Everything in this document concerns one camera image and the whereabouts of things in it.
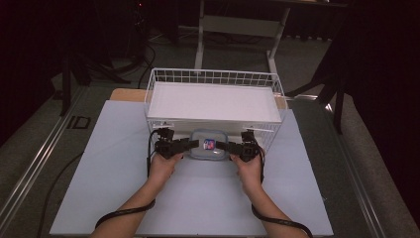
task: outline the handheld controller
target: handheld controller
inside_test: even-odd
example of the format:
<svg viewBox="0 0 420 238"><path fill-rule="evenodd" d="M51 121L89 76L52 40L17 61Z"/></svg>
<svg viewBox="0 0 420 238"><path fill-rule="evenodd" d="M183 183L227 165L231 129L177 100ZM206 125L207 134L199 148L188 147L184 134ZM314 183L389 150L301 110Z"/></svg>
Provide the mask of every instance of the handheld controller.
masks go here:
<svg viewBox="0 0 420 238"><path fill-rule="evenodd" d="M237 144L234 142L224 143L216 142L216 148L224 150L233 155L238 155L243 162L248 162L257 156L261 148L257 143L257 140L254 136L253 131L246 131L241 133L242 144Z"/></svg>
<svg viewBox="0 0 420 238"><path fill-rule="evenodd" d="M157 130L159 138L155 142L155 151L161 154L165 159L169 159L176 154L198 147L198 140L189 141L188 138L172 140L173 133L173 130L168 128L160 128Z"/></svg>

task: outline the metal rail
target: metal rail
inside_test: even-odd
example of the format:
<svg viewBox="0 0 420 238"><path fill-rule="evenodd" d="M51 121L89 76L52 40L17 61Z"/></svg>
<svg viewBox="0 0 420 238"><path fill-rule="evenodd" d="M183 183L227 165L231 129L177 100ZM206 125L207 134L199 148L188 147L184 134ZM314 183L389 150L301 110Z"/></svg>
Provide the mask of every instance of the metal rail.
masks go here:
<svg viewBox="0 0 420 238"><path fill-rule="evenodd" d="M317 97L298 95L295 98L303 100L315 100ZM332 123L332 113L333 109L331 108L330 104L328 104L326 106L326 110L324 110L324 115L326 120L331 121L331 123L328 123L330 130L333 133L336 133L337 130ZM367 227L370 231L371 236L373 238L386 238L383 227L380 224L380 221L376 215L376 211L374 210L370 197L368 196L368 192L365 189L365 186L361 180L361 176L359 175L358 170L356 169L356 165L352 159L348 147L346 146L343 136L337 135L335 138L337 145L340 147L341 151L344 154L346 172L349 176L349 181L352 184L353 190L355 192L356 199L358 200L358 203L361 207L361 211L364 214L365 220L367 222Z"/></svg>
<svg viewBox="0 0 420 238"><path fill-rule="evenodd" d="M12 192L10 193L6 203L3 205L0 211L0 237L3 237L10 222L27 196L29 190L43 169L45 163L49 159L53 149L61 137L62 132L65 129L65 125L68 123L70 114L73 111L80 97L84 94L86 87L79 87L73 96L72 106L69 108L67 113L60 117L55 123L52 131L50 132L47 139L41 145L35 157L32 159L31 164L25 170L23 175L20 177Z"/></svg>

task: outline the white wire basket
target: white wire basket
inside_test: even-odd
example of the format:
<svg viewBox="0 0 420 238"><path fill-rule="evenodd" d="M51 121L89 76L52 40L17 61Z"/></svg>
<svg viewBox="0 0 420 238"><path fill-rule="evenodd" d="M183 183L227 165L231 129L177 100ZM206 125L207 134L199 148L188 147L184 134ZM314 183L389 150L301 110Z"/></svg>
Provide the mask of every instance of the white wire basket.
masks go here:
<svg viewBox="0 0 420 238"><path fill-rule="evenodd" d="M154 68L145 102L151 131L169 127L185 138L217 130L240 143L241 132L254 130L266 151L288 109L277 74L229 70Z"/></svg>

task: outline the gray carpet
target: gray carpet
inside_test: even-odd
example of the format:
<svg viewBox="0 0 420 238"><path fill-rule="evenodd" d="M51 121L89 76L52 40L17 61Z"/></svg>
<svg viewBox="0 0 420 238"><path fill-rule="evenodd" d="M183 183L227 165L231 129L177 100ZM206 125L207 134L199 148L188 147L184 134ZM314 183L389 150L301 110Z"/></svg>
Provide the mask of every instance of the gray carpet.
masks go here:
<svg viewBox="0 0 420 238"><path fill-rule="evenodd" d="M270 40L257 45L224 46L209 41L204 51L203 68L268 71L262 48L270 48ZM151 46L156 51L156 67L193 68L196 39L185 37L178 46L167 44L163 38ZM275 57L277 69L285 91L308 82L319 61L328 49L328 42L285 39ZM132 84L122 85L96 78L83 93L70 116L91 118L87 129L65 129L39 177L23 201L4 237L36 237L42 207L53 180L69 160L84 150L104 101L117 87L136 87L141 68L125 74ZM149 79L148 73L142 83ZM320 87L308 91L316 95ZM3 204L25 168L58 120L58 101L49 100L0 149L0 204ZM308 100L291 102L304 139L309 158L322 195L326 198L327 212L333 225L333 237L372 237L358 198L349 179L340 142L345 141L353 162L361 175L367 194L377 212L386 237L420 237L407 208L396 191L380 155L367 129L355 110L351 98L346 97L343 131L337 135L331 128L329 114L317 103ZM49 235L60 202L65 195L77 163L62 175L52 192L42 237Z"/></svg>

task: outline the white board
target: white board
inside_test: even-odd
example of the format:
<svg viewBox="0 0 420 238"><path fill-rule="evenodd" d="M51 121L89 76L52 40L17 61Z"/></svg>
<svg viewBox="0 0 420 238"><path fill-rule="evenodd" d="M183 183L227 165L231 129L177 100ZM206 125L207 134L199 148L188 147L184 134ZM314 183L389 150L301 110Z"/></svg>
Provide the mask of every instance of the white board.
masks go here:
<svg viewBox="0 0 420 238"><path fill-rule="evenodd" d="M88 235L147 178L144 103L107 101L52 225L52 235ZM232 162L184 158L138 235L264 236ZM291 219L333 235L292 112L266 155L263 186Z"/></svg>
<svg viewBox="0 0 420 238"><path fill-rule="evenodd" d="M270 87L159 81L148 118L281 123Z"/></svg>

